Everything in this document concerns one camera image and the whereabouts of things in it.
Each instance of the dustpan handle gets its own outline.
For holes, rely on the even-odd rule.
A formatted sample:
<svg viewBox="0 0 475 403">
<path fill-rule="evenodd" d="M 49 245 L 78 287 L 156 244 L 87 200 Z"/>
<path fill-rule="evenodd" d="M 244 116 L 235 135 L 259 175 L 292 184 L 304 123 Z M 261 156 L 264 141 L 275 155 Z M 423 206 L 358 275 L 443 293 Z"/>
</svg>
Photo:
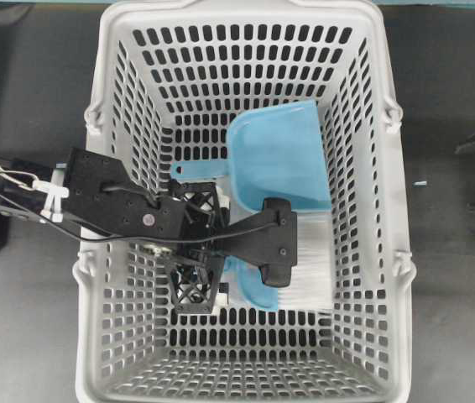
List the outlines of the dustpan handle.
<svg viewBox="0 0 475 403">
<path fill-rule="evenodd" d="M 177 181 L 199 181 L 226 175 L 227 160 L 179 161 L 170 167 L 170 176 Z"/>
</svg>

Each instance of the small blue object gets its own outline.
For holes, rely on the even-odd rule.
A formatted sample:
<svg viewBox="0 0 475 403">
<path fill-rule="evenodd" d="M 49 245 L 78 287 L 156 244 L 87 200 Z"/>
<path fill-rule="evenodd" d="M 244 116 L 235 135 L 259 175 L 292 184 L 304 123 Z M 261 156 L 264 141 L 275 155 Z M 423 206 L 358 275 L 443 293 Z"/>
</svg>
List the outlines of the small blue object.
<svg viewBox="0 0 475 403">
<path fill-rule="evenodd" d="M 239 290 L 252 307 L 268 312 L 279 310 L 279 292 L 262 282 L 260 270 L 247 267 L 247 264 L 238 258 L 228 257 L 224 271 L 235 273 Z"/>
<path fill-rule="evenodd" d="M 292 102 L 247 111 L 227 130 L 227 160 L 175 162 L 179 181 L 230 175 L 232 198 L 250 212 L 281 197 L 296 212 L 331 209 L 316 103 Z"/>
</svg>

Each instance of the black mounting plate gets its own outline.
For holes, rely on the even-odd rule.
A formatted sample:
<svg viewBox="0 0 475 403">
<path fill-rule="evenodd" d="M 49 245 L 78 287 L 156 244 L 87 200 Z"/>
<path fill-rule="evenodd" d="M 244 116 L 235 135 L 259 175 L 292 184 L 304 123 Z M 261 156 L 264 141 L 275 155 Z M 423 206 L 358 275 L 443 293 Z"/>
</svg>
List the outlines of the black mounting plate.
<svg viewBox="0 0 475 403">
<path fill-rule="evenodd" d="M 136 186 L 121 160 L 73 149 L 65 172 L 64 186 L 70 196 L 63 201 L 68 218 L 96 232 L 123 236 L 180 238 L 185 203 L 168 196 L 158 199 L 156 208 L 146 196 L 131 191 L 103 191 L 108 184 Z M 154 223 L 146 225 L 151 214 Z"/>
</svg>

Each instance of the white cable clip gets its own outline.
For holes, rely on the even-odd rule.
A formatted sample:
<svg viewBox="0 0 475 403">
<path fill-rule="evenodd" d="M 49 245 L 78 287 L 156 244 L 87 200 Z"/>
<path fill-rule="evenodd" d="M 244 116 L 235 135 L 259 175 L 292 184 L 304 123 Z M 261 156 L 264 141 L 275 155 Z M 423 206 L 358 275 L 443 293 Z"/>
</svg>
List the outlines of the white cable clip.
<svg viewBox="0 0 475 403">
<path fill-rule="evenodd" d="M 68 198 L 70 190 L 67 187 L 63 187 L 64 171 L 61 169 L 53 170 L 51 176 L 51 182 L 46 181 L 34 181 L 33 188 L 36 191 L 47 193 L 45 198 L 44 208 L 40 214 L 52 222 L 62 222 L 62 199 Z"/>
</svg>

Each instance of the black cable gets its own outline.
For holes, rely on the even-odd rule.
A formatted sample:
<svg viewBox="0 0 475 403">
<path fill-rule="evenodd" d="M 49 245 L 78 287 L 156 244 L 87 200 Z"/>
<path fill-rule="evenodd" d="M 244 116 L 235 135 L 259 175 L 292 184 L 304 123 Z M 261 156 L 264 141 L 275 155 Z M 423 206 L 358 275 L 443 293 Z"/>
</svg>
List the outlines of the black cable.
<svg viewBox="0 0 475 403">
<path fill-rule="evenodd" d="M 32 210 L 28 209 L 27 207 L 20 205 L 19 203 L 15 202 L 14 200 L 8 198 L 7 196 L 4 196 L 2 193 L 0 193 L 0 199 L 4 200 L 5 202 L 11 204 L 12 206 L 14 206 L 14 207 L 16 207 L 20 210 L 23 210 L 24 212 L 27 212 L 31 216 L 37 217 L 38 219 L 41 219 L 41 220 L 44 220 L 51 227 L 53 227 L 54 229 L 60 231 L 64 235 L 67 235 L 68 237 L 73 238 L 77 241 L 88 242 L 88 243 L 105 243 L 105 242 L 111 242 L 111 241 L 128 241 L 128 240 L 141 240 L 141 241 L 155 242 L 155 243 L 204 243 L 204 242 L 216 241 L 218 239 L 238 237 L 240 235 L 245 235 L 247 233 L 254 233 L 256 231 L 260 231 L 262 229 L 270 228 L 270 227 L 274 227 L 274 226 L 278 225 L 276 222 L 268 222 L 268 223 L 266 223 L 264 225 L 261 225 L 259 227 L 248 228 L 248 229 L 244 229 L 242 231 L 234 231 L 232 233 L 222 233 L 222 234 L 219 234 L 219 235 L 211 235 L 210 237 L 197 238 L 197 239 L 151 238 L 151 237 L 133 236 L 133 235 L 93 239 L 93 238 L 83 238 L 82 236 L 77 235 L 76 233 L 73 233 L 72 231 L 70 231 L 66 228 L 61 227 L 56 222 L 52 222 L 47 217 L 44 217 L 41 214 L 38 214 L 37 212 L 33 212 Z"/>
<path fill-rule="evenodd" d="M 115 183 L 115 184 L 107 184 L 102 187 L 102 191 L 126 191 L 129 193 L 134 193 L 140 196 L 144 196 L 148 204 L 156 208 L 157 201 L 154 199 L 150 191 L 144 189 L 142 186 L 135 185 L 133 183 Z"/>
</svg>

